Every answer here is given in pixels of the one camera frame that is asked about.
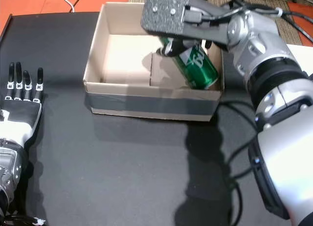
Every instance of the black tabletop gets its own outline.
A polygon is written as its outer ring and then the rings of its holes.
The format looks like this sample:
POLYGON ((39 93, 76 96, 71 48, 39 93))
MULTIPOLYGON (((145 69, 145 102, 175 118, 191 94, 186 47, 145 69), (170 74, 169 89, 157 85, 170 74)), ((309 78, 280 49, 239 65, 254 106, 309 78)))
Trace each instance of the black tabletop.
MULTIPOLYGON (((228 179, 248 168, 247 152, 227 159, 255 135, 231 58, 224 103, 209 123, 94 115, 82 79, 97 17, 16 16, 1 43, 2 93, 10 62, 45 72, 43 116, 19 190, 27 214, 50 226, 227 226, 238 209, 228 179)), ((240 225, 290 225, 265 210, 252 174, 239 183, 240 225)))

